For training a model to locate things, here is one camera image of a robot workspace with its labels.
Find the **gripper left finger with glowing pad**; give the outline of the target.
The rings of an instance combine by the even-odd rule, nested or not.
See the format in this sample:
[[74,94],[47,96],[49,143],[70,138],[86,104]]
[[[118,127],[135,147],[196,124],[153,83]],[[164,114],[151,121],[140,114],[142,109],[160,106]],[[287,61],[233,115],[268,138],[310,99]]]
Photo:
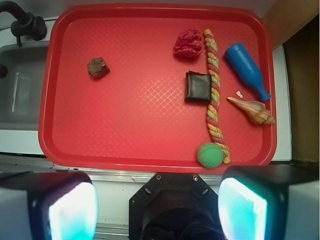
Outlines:
[[98,193],[82,172],[2,172],[2,240],[92,240]]

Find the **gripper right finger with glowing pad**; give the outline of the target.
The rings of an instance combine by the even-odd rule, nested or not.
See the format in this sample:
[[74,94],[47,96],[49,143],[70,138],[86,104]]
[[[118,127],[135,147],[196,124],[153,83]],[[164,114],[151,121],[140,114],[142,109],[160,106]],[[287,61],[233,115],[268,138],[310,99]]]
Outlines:
[[218,190],[218,213],[228,240],[318,240],[319,165],[229,167]]

